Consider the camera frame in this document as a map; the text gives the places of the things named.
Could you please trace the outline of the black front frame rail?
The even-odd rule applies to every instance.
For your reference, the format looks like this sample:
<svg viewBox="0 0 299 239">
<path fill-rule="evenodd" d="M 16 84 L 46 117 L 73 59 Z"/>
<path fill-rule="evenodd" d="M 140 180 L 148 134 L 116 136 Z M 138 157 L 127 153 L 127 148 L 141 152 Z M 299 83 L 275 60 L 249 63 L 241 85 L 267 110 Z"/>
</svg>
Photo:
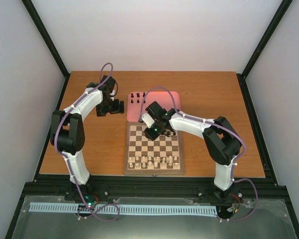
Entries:
<svg viewBox="0 0 299 239">
<path fill-rule="evenodd" d="M 290 201 L 287 188 L 269 179 L 236 183 L 231 192 L 224 193 L 223 196 L 217 192 L 211 178 L 92 176 L 79 189 L 84 196 L 96 195 L 103 202 L 121 197 L 149 197 L 185 198 L 220 205 L 232 203 L 233 196 L 238 194 L 242 195 L 242 201 L 255 198 Z M 68 177 L 62 175 L 39 176 L 33 182 L 25 183 L 21 197 L 25 196 L 63 196 L 68 201 L 81 201 L 78 188 Z"/>
</svg>

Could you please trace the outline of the wooden chess board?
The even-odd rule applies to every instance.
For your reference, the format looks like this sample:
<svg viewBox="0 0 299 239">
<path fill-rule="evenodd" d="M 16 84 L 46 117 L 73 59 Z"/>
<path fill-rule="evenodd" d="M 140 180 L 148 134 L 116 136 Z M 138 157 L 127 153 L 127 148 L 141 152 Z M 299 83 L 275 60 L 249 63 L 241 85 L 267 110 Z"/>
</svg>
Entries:
<svg viewBox="0 0 299 239">
<path fill-rule="evenodd" d="M 126 139 L 126 154 L 124 162 L 125 175 L 137 176 L 161 176 L 161 175 L 183 175 L 185 173 L 185 160 L 183 154 L 183 138 L 180 131 L 176 132 L 175 136 L 166 137 L 160 135 L 155 141 L 151 141 L 145 137 L 144 130 L 146 125 L 138 122 L 127 123 L 127 139 Z M 145 156 L 145 162 L 142 162 L 142 157 Z M 148 157 L 151 157 L 152 168 L 142 169 L 142 163 L 148 165 Z M 169 156 L 172 156 L 173 167 L 168 168 L 167 164 Z M 134 167 L 129 167 L 129 157 L 133 159 Z M 154 168 L 156 157 L 160 157 L 157 168 Z M 165 157 L 165 167 L 161 168 L 162 158 Z"/>
</svg>

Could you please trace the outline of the pink plastic tray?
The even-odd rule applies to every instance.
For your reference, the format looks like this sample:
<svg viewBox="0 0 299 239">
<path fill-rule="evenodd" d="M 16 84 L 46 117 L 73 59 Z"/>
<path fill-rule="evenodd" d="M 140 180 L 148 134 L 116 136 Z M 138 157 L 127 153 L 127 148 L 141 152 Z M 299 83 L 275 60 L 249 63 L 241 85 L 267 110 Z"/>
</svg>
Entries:
<svg viewBox="0 0 299 239">
<path fill-rule="evenodd" d="M 131 92 L 128 95 L 127 100 L 127 121 L 128 122 L 138 122 L 141 113 L 141 105 L 143 102 L 143 92 Z M 166 91 L 152 91 L 149 92 L 145 99 L 146 103 L 143 105 L 142 113 L 146 112 L 146 108 L 156 101 L 163 109 L 169 111 L 171 108 L 174 108 L 172 99 L 168 92 Z"/>
</svg>

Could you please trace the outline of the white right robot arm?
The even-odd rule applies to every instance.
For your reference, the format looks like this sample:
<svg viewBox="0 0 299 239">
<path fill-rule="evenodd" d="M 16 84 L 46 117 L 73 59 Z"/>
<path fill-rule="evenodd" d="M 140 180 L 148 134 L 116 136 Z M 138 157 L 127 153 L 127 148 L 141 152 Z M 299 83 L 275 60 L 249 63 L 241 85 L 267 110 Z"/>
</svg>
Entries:
<svg viewBox="0 0 299 239">
<path fill-rule="evenodd" d="M 140 113 L 139 121 L 147 126 L 145 136 L 154 141 L 168 132 L 186 132 L 205 141 L 215 162 L 214 185 L 222 191 L 234 183 L 236 162 L 246 151 L 246 144 L 225 117 L 205 119 L 188 115 L 178 109 L 167 111 L 154 101 Z"/>
</svg>

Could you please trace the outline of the black right frame post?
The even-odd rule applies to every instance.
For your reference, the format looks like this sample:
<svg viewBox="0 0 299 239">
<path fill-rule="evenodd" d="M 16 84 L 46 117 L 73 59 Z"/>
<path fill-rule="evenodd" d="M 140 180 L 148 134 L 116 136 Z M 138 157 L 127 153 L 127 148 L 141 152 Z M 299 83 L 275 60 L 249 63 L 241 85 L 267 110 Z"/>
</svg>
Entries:
<svg viewBox="0 0 299 239">
<path fill-rule="evenodd" d="M 284 15 L 286 14 L 286 12 L 289 9 L 292 2 L 293 2 L 293 0 L 281 1 L 278 9 L 276 10 L 274 16 L 272 17 L 269 25 L 266 28 L 264 34 L 262 35 L 259 43 L 257 44 L 254 52 L 252 53 L 248 63 L 246 64 L 243 72 L 241 73 L 242 78 L 244 80 L 247 79 L 248 75 L 252 71 L 252 69 L 255 66 L 257 60 L 259 59 L 261 53 L 265 49 L 267 43 L 271 39 L 272 35 L 274 34 L 275 30 L 277 29 L 278 25 L 280 24 L 281 20 L 283 19 Z"/>
</svg>

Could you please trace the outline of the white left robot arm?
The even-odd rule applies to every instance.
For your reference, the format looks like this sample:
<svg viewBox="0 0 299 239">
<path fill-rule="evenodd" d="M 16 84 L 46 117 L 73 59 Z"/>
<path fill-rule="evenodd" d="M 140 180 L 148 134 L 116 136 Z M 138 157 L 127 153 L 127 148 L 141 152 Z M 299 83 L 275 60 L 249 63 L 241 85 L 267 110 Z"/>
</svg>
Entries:
<svg viewBox="0 0 299 239">
<path fill-rule="evenodd" d="M 106 114 L 123 114 L 124 102 L 115 99 L 118 90 L 116 80 L 111 76 L 103 76 L 99 83 L 91 82 L 84 93 L 64 110 L 55 110 L 51 117 L 50 142 L 60 154 L 69 171 L 70 181 L 79 186 L 76 194 L 82 200 L 93 197 L 94 188 L 87 184 L 88 172 L 83 146 L 85 132 L 83 122 L 88 114 L 95 109 L 98 117 Z"/>
</svg>

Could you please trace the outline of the black frame post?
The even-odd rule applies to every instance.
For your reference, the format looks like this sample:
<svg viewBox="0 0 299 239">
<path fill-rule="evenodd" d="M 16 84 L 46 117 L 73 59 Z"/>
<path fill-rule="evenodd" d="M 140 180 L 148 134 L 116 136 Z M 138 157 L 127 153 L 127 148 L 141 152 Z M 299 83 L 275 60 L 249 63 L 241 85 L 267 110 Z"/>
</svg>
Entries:
<svg viewBox="0 0 299 239">
<path fill-rule="evenodd" d="M 62 73 L 64 78 L 67 78 L 70 73 L 68 72 L 57 48 L 55 47 L 52 38 L 50 37 L 39 13 L 37 12 L 33 2 L 31 0 L 22 0 L 21 1 L 27 10 L 30 18 L 32 19 L 35 27 L 37 28 L 38 32 L 40 33 L 43 41 L 45 42 L 48 50 L 50 51 L 55 63 L 57 64 L 60 72 Z"/>
<path fill-rule="evenodd" d="M 266 28 L 264 34 L 262 35 L 259 43 L 257 44 L 254 52 L 252 53 L 248 63 L 246 64 L 243 72 L 241 73 L 242 78 L 244 80 L 247 79 L 248 75 L 252 71 L 252 69 L 255 66 L 257 60 L 259 59 L 261 53 L 265 49 L 267 43 L 271 39 L 272 35 L 274 34 L 275 30 L 277 29 L 278 25 L 280 24 L 281 20 L 283 19 L 284 15 L 286 14 L 286 12 L 289 9 L 292 2 L 293 2 L 293 0 L 281 1 L 278 9 L 276 10 L 274 16 L 272 17 L 269 25 Z"/>
</svg>

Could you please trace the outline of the black left frame post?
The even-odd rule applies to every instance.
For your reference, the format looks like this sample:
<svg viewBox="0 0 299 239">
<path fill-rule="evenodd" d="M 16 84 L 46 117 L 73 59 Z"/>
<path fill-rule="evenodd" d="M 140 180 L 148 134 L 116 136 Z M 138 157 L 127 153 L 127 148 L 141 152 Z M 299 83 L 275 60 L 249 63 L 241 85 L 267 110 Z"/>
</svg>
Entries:
<svg viewBox="0 0 299 239">
<path fill-rule="evenodd" d="M 57 48 L 55 47 L 52 38 L 50 37 L 39 13 L 37 12 L 33 2 L 31 0 L 22 0 L 21 1 L 27 10 L 30 18 L 32 19 L 35 27 L 37 28 L 38 32 L 40 33 L 43 41 L 45 42 L 48 50 L 50 51 L 55 63 L 57 64 L 60 72 L 62 73 L 64 78 L 67 78 L 70 73 L 68 72 Z"/>
</svg>

